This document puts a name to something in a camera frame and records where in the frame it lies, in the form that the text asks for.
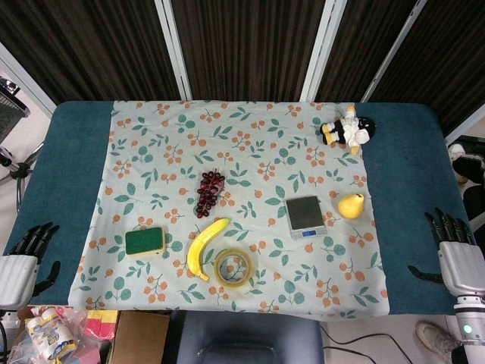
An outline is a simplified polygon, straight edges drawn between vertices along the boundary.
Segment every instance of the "digital scale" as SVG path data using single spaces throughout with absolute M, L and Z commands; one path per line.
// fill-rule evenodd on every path
M 316 196 L 287 199 L 285 203 L 291 238 L 297 240 L 327 233 Z

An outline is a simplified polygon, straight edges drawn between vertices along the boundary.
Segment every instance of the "black cable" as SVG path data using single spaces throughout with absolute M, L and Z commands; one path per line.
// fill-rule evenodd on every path
M 406 357 L 406 359 L 411 363 L 411 364 L 414 364 L 412 362 L 411 359 L 409 359 L 409 356 L 408 354 L 405 353 L 405 351 L 401 348 L 401 346 L 397 343 L 397 341 L 394 339 L 394 337 L 392 337 L 391 335 L 389 334 L 386 334 L 384 332 L 378 332 L 376 334 L 369 334 L 369 335 L 364 335 L 364 336 L 361 336 L 361 337 L 357 337 L 353 340 L 350 340 L 350 341 L 343 341 L 343 342 L 339 342 L 337 340 L 334 340 L 324 329 L 324 327 L 322 325 L 320 325 L 320 328 L 324 331 L 324 333 L 328 336 L 329 339 L 331 339 L 335 344 L 339 344 L 339 345 L 347 345 L 347 344 L 351 344 L 351 343 L 355 343 L 356 341 L 359 341 L 359 340 L 362 340 L 362 339 L 365 339 L 367 337 L 374 337 L 374 336 L 387 336 L 389 339 L 391 339 L 392 341 L 394 341 L 394 344 L 398 347 L 399 350 L 401 350 L 401 353 L 402 355 L 404 355 Z
M 324 350 L 325 349 L 334 349 L 334 350 L 341 350 L 341 351 L 345 351 L 346 353 L 351 353 L 351 354 L 355 354 L 355 355 L 359 355 L 359 356 L 365 356 L 366 358 L 368 358 L 370 361 L 372 361 L 373 364 L 377 364 L 374 359 L 372 359 L 369 355 L 365 355 L 363 353 L 360 353 L 358 351 L 355 351 L 355 350 L 350 350 L 350 349 L 344 349 L 343 347 L 324 347 Z
M 5 328 L 3 327 L 2 321 L 0 321 L 0 331 L 2 332 L 2 340 L 3 340 L 2 362 L 4 364 L 7 364 L 7 333 L 5 332 Z

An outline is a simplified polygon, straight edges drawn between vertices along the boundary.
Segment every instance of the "green sponge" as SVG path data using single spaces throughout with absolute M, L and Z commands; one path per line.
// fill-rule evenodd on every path
M 161 227 L 128 231 L 125 234 L 126 251 L 129 256 L 159 253 L 165 250 L 164 232 Z

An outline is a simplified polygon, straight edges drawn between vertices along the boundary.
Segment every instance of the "stuffed toy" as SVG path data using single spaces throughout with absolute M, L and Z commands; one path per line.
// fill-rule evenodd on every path
M 355 106 L 349 105 L 345 118 L 320 126 L 320 133 L 324 136 L 324 144 L 333 142 L 349 144 L 351 153 L 356 155 L 361 144 L 368 142 L 375 134 L 376 124 L 370 118 L 357 118 Z

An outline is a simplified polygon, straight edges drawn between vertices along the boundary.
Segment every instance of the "robotic arm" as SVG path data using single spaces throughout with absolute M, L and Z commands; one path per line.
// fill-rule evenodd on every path
M 485 259 L 467 225 L 436 209 L 438 218 L 425 214 L 430 222 L 440 258 L 441 275 L 423 273 L 409 265 L 417 278 L 444 283 L 457 297 L 453 306 L 470 364 L 485 358 Z
M 0 324 L 5 326 L 7 344 L 11 345 L 18 328 L 17 310 L 27 306 L 32 297 L 51 287 L 59 275 L 61 263 L 52 264 L 48 277 L 36 284 L 37 272 L 52 236 L 59 226 L 51 222 L 35 226 L 6 256 L 0 256 Z M 3 347 L 0 337 L 0 348 Z

